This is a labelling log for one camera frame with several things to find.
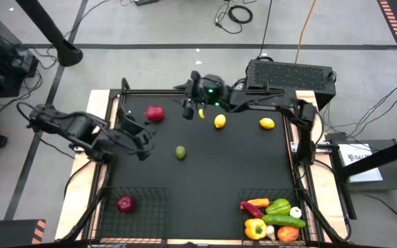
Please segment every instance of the yellow bell pepper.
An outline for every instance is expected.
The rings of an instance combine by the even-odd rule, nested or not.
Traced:
[[[245,234],[252,240],[259,240],[266,237],[267,226],[262,219],[249,219],[245,221]]]

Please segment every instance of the wooden table frame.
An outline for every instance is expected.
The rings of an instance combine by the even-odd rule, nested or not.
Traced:
[[[113,125],[116,120],[116,111],[117,107],[119,106],[119,98],[111,94],[112,92],[110,90],[92,90],[86,111],[101,118],[105,118],[106,115],[109,115],[106,119],[109,120]],[[307,102],[316,106],[316,99],[313,91],[296,91],[296,95],[299,99],[306,100]],[[294,125],[291,126],[293,139],[294,141],[298,141],[297,129]],[[321,123],[317,118],[312,130],[312,140],[316,141],[319,138],[322,132],[321,130]],[[317,154],[316,159],[331,166],[328,154]],[[82,165],[86,164],[87,161],[88,160],[85,154],[77,154],[73,162],[71,173],[73,174]],[[301,174],[304,173],[303,168],[299,168],[299,170]],[[56,239],[62,238],[68,234],[68,232],[74,227],[81,215],[86,210],[91,197],[90,194],[92,193],[92,188],[94,186],[93,182],[95,171],[95,163],[90,163],[85,169],[79,172],[79,175],[76,176],[69,184],[67,195],[62,206],[61,217],[59,219],[55,236]],[[97,181],[97,190],[99,190],[103,183],[105,171],[105,165],[102,165],[100,168],[98,168],[99,177]],[[308,189],[310,187],[310,182],[307,180],[307,178],[312,175],[314,193],[316,195],[316,202],[318,204],[319,210],[327,219],[329,224],[336,230],[339,236],[344,238],[347,235],[347,229],[344,222],[343,211],[336,188],[334,175],[328,169],[317,165],[316,163],[310,167],[310,172],[307,174],[308,175],[305,177],[306,179],[303,180],[305,188]],[[94,238],[95,231],[93,230],[96,230],[97,218],[99,216],[100,210],[99,208],[100,207],[98,205],[90,220],[90,229],[87,233],[89,238]],[[312,228],[316,226],[312,213],[309,213],[309,222],[311,223]],[[327,237],[326,233],[323,233],[323,237],[326,242],[329,242],[329,238]],[[318,236],[312,236],[312,240],[318,240]],[[168,240],[168,244],[185,244],[187,242],[210,245],[241,245],[241,240]]]

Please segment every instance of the green cucumber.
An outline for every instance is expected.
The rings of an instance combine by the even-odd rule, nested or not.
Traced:
[[[303,228],[306,226],[306,222],[304,220],[300,220],[292,216],[266,214],[265,216],[262,217],[262,219],[268,225],[279,225],[284,227],[299,227],[299,228]]]

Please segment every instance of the black wire basket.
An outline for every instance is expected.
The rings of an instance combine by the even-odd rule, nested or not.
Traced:
[[[265,237],[260,240],[250,240],[245,234],[245,221],[252,219],[253,217],[249,215],[245,210],[240,209],[240,226],[241,226],[241,241],[243,245],[261,245],[261,246],[280,246],[286,247],[305,247],[305,241],[312,240],[316,234],[311,231],[311,219],[309,218],[309,209],[301,198],[301,194],[305,193],[305,189],[244,189],[241,193],[241,201],[248,201],[257,198],[268,198],[272,203],[274,200],[279,198],[287,199],[292,207],[299,207],[302,211],[302,220],[306,222],[304,228],[300,228],[299,237],[296,241],[292,243],[280,243],[277,237],[278,230],[280,226],[275,226],[275,241],[270,238]]]
[[[167,191],[163,188],[106,187],[101,201],[101,215],[92,237],[104,245],[158,247],[165,242]],[[117,200],[132,196],[135,209],[121,213]]]

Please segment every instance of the metal pole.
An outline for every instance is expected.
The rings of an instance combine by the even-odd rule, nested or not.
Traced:
[[[397,144],[382,149],[375,154],[363,158],[341,169],[340,177],[347,180],[350,176],[386,165],[397,160]]]
[[[59,64],[66,67],[81,62],[82,51],[64,39],[61,31],[37,0],[16,0],[16,2],[56,48]]]

